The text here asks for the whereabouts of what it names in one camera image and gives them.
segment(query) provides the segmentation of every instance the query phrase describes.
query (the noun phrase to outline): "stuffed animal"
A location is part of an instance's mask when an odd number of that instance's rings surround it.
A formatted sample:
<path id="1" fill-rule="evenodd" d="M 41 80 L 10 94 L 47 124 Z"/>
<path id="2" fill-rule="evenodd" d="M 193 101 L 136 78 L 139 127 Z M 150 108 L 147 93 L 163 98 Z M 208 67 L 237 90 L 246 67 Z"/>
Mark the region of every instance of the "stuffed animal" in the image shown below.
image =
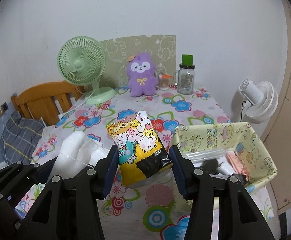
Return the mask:
<path id="1" fill-rule="evenodd" d="M 132 97 L 155 95 L 155 87 L 159 81 L 154 76 L 154 69 L 155 65 L 151 56 L 145 52 L 136 55 L 129 62 L 127 67 L 127 75 L 130 79 L 128 87 L 131 89 Z"/>

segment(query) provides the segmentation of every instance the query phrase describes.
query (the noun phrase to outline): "gray plaid pillow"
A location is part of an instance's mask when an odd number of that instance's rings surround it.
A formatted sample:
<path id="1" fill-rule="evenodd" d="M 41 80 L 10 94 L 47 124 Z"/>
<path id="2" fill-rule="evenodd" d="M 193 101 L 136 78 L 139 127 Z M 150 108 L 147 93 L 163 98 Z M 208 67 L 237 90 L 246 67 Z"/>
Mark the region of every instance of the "gray plaid pillow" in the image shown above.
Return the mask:
<path id="1" fill-rule="evenodd" d="M 4 160 L 7 157 L 8 165 L 17 161 L 30 164 L 43 128 L 36 120 L 22 118 L 18 111 L 12 113 L 4 127 L 4 138 L 2 134 L 0 139 L 1 153 Z"/>

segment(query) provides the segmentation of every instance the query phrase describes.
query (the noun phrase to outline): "beige patterned board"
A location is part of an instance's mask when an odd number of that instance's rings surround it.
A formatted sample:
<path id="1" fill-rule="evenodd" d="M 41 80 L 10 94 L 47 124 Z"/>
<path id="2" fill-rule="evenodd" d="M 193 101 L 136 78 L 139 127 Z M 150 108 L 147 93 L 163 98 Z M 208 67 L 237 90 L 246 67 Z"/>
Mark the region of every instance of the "beige patterned board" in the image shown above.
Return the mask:
<path id="1" fill-rule="evenodd" d="M 156 71 L 173 75 L 175 72 L 175 35 L 130 36 L 100 42 L 106 51 L 106 67 L 100 86 L 128 85 L 127 58 L 141 52 L 151 54 Z"/>
<path id="2" fill-rule="evenodd" d="M 278 170 L 264 144 L 248 122 L 177 127 L 171 145 L 182 154 L 214 148 L 233 150 L 249 173 L 249 193 L 272 180 Z"/>

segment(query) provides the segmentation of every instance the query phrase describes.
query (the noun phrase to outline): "yellow bow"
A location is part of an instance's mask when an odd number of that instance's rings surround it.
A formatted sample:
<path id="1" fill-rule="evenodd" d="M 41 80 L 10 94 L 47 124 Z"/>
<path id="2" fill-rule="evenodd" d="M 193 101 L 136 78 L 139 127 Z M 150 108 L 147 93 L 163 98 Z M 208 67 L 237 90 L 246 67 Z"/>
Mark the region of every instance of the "yellow bow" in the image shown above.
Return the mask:
<path id="1" fill-rule="evenodd" d="M 139 86 L 145 85 L 145 81 L 146 80 L 147 80 L 146 78 L 142 78 L 142 79 L 141 78 L 138 78 L 137 81 L 140 82 L 140 85 Z"/>

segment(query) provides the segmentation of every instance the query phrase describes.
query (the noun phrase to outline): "floral tablecloth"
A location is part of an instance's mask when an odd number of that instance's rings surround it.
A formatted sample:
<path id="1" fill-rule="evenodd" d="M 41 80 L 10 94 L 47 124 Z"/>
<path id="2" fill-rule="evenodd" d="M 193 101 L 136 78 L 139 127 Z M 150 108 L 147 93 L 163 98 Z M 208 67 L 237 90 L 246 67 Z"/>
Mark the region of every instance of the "floral tablecloth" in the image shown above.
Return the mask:
<path id="1" fill-rule="evenodd" d="M 145 110 L 153 127 L 168 150 L 175 128 L 179 125 L 211 124 L 231 122 L 217 102 L 204 88 L 197 88 L 190 96 L 180 95 L 176 87 L 158 90 L 154 96 L 133 98 L 128 88 L 116 89 L 116 96 L 96 106 L 82 105 L 63 117 L 52 129 L 42 145 L 33 153 L 33 163 L 43 164 L 56 157 L 62 142 L 73 131 L 84 131 L 90 138 L 103 142 L 110 149 L 112 138 L 106 125 L 134 112 Z M 44 185 L 34 185 L 16 207 L 22 215 L 28 212 Z M 268 192 L 261 188 L 254 195 L 254 201 L 266 220 L 273 217 Z M 104 201 L 98 201 L 101 224 L 106 239 L 182 240 L 189 221 L 190 207 L 180 205 L 182 197 L 177 192 L 174 178 L 165 176 L 156 182 L 139 188 L 122 186 L 118 171 L 110 194 Z M 215 210 L 213 234 L 217 239 L 218 210 Z"/>

